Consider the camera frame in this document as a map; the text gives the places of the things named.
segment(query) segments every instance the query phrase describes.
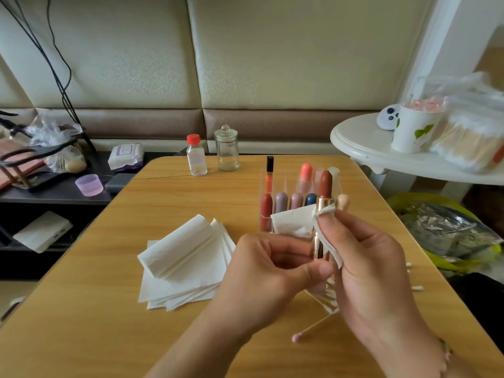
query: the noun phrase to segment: white round table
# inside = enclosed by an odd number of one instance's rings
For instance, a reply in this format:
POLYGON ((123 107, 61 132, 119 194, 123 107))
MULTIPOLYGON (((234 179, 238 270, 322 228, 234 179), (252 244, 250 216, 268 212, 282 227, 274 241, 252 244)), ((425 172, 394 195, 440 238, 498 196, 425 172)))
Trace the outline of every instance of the white round table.
POLYGON ((332 144, 357 164, 369 166, 378 175, 393 170, 453 182, 504 185, 504 163, 486 174, 470 174, 457 169, 435 153, 405 154, 393 150, 390 146, 393 132, 378 127, 377 115, 359 115, 341 122, 331 132, 332 144))

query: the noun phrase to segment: white router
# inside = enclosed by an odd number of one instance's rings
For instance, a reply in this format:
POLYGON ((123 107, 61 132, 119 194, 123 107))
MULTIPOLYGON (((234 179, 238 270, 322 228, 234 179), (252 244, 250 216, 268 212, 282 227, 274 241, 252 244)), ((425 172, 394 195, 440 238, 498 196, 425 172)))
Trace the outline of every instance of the white router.
POLYGON ((40 254, 72 227, 72 223, 67 219, 54 212, 47 211, 13 237, 21 244, 40 254))

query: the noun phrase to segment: person's right hand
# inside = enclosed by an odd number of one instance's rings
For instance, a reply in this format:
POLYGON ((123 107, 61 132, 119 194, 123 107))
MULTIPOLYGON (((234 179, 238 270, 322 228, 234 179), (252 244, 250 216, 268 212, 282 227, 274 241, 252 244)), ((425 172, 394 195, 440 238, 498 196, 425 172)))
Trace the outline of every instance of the person's right hand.
POLYGON ((401 245, 341 210, 318 224, 343 259, 334 273, 341 315, 387 377, 438 376, 444 355, 413 299, 401 245))

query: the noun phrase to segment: white game controller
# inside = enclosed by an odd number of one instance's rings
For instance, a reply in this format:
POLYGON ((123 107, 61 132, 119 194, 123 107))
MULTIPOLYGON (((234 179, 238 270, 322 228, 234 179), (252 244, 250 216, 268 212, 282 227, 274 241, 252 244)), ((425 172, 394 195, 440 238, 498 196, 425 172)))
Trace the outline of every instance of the white game controller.
POLYGON ((378 126, 383 130, 395 130, 400 108, 401 105, 396 103, 395 105, 387 106, 381 110, 376 118, 378 126))

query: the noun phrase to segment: green leaf print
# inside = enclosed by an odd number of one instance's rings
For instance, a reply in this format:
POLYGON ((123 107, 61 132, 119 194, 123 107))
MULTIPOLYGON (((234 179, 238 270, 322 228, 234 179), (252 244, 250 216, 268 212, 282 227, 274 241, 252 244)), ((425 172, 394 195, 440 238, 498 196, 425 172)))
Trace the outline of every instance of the green leaf print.
POLYGON ((415 138, 420 138, 422 135, 425 134, 424 130, 415 130, 415 138))
POLYGON ((424 133, 426 133, 426 134, 428 134, 428 133, 429 133, 429 131, 431 131, 433 127, 434 127, 434 125, 433 125, 433 124, 428 124, 427 126, 425 126, 425 127, 423 128, 423 132, 424 132, 424 133))

